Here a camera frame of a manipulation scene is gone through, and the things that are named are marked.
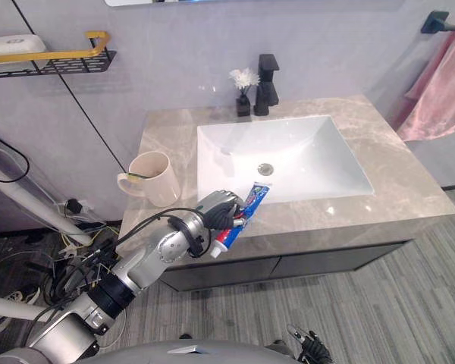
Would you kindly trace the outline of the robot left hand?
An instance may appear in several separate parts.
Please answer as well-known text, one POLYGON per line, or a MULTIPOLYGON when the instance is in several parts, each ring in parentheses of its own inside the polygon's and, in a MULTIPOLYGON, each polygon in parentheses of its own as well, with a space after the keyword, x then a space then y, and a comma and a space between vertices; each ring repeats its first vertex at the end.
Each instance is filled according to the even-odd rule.
POLYGON ((235 227, 244 206, 245 202, 237 194, 216 190, 201 199, 196 210, 201 213, 205 228, 223 231, 235 227))

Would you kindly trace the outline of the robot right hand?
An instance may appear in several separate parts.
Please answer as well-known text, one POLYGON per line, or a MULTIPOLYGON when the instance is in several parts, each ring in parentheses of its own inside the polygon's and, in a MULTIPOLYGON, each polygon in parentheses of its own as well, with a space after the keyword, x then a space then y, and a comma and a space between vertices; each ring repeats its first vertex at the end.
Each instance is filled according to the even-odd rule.
POLYGON ((298 362, 309 364, 334 363, 328 348, 314 331, 306 332, 295 325, 288 325, 287 331, 301 345, 301 352, 297 357, 298 362))

